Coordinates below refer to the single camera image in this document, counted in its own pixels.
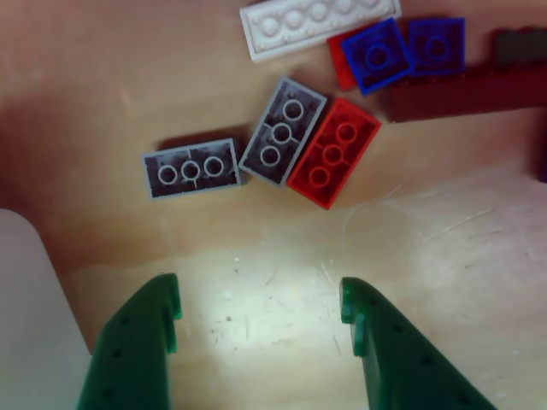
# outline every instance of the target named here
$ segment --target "red lego brick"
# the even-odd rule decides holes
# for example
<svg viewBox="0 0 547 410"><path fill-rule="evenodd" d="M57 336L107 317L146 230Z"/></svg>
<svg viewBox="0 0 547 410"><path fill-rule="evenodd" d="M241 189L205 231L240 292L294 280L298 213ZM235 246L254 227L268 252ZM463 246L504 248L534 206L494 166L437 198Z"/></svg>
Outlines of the red lego brick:
<svg viewBox="0 0 547 410"><path fill-rule="evenodd" d="M338 98L287 185L329 209L380 126L373 116Z"/></svg>
<svg viewBox="0 0 547 410"><path fill-rule="evenodd" d="M328 48L331 51L332 64L338 80L338 87L342 91L349 91L357 88L357 81L351 72L350 64L345 58L344 50L342 50L342 42L345 39L356 35L364 28L365 27L361 27L352 32L345 32L339 36L330 37L326 41L328 43Z"/></svg>
<svg viewBox="0 0 547 410"><path fill-rule="evenodd" d="M386 92L391 122L547 107L547 65L468 68L447 77L406 79Z"/></svg>

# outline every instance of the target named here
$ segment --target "dark gray lego brick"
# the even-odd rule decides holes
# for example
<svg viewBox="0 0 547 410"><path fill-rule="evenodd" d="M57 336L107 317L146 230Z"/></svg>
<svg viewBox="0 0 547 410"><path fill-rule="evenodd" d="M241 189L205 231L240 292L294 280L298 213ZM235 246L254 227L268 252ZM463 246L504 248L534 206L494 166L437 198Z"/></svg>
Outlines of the dark gray lego brick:
<svg viewBox="0 0 547 410"><path fill-rule="evenodd" d="M143 164L152 198L242 184L231 138L145 154Z"/></svg>
<svg viewBox="0 0 547 410"><path fill-rule="evenodd" d="M539 27L502 30L494 37L496 64L547 62L547 31Z"/></svg>
<svg viewBox="0 0 547 410"><path fill-rule="evenodd" d="M326 97L282 78L272 95L239 167L284 185L325 107Z"/></svg>

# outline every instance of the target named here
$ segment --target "lego brick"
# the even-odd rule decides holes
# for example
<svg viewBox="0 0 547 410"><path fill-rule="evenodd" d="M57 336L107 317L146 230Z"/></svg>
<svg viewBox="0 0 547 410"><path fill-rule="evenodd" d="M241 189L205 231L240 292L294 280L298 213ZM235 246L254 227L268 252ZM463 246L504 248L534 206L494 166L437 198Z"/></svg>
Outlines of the lego brick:
<svg viewBox="0 0 547 410"><path fill-rule="evenodd" d="M338 88L341 91L349 91L357 87L356 78L353 76L350 64L345 58L342 42L355 36L363 29L364 27L361 27L351 32L345 32L344 34L331 37L326 41L328 49L331 51L332 65L334 66L334 72L336 73Z"/></svg>
<svg viewBox="0 0 547 410"><path fill-rule="evenodd" d="M408 23L413 75L443 75L465 69L465 19L424 19Z"/></svg>
<svg viewBox="0 0 547 410"><path fill-rule="evenodd" d="M250 58L260 61L324 42L365 22L401 16L399 0L269 0L239 10Z"/></svg>
<svg viewBox="0 0 547 410"><path fill-rule="evenodd" d="M287 185L329 209L380 126L371 115L337 99Z"/></svg>
<svg viewBox="0 0 547 410"><path fill-rule="evenodd" d="M344 40L342 48L363 95L413 72L403 36L393 19Z"/></svg>
<svg viewBox="0 0 547 410"><path fill-rule="evenodd" d="M547 106L547 66L469 68L445 77L412 78L387 90L390 121L429 120Z"/></svg>
<svg viewBox="0 0 547 410"><path fill-rule="evenodd" d="M494 59L499 66L547 62L547 30L526 27L496 32Z"/></svg>
<svg viewBox="0 0 547 410"><path fill-rule="evenodd" d="M251 137L239 167L283 185L313 131L326 97L282 78Z"/></svg>
<svg viewBox="0 0 547 410"><path fill-rule="evenodd" d="M538 181L547 184L547 117L544 117L539 130L535 161L535 172Z"/></svg>
<svg viewBox="0 0 547 410"><path fill-rule="evenodd" d="M145 154L143 164L152 198L242 184L231 138Z"/></svg>

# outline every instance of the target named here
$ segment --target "wooden table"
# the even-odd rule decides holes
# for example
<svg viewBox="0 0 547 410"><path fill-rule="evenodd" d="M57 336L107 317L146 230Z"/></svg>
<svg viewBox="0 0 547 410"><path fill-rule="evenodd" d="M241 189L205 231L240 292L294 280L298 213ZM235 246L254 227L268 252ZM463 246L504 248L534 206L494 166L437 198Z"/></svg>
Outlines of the wooden table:
<svg viewBox="0 0 547 410"><path fill-rule="evenodd" d="M0 206L40 232L90 347L148 278L179 274L175 408L363 409L338 281L383 291L499 408L547 407L544 111L384 125L324 211L252 179L152 202L140 156L251 134L281 74L336 92L326 46L256 65L244 0L5 0ZM403 0L468 18L468 59L541 0ZM374 97L346 94L383 118Z"/></svg>

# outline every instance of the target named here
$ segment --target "blue brick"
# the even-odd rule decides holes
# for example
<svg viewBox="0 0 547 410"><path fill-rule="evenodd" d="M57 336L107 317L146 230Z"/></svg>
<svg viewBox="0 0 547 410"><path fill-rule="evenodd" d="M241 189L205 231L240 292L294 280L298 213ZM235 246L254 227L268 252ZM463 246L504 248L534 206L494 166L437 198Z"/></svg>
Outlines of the blue brick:
<svg viewBox="0 0 547 410"><path fill-rule="evenodd" d="M465 68L465 19L411 21L409 53L414 75L460 73Z"/></svg>
<svg viewBox="0 0 547 410"><path fill-rule="evenodd" d="M366 28L342 42L351 72L363 94L413 72L403 36L393 19Z"/></svg>

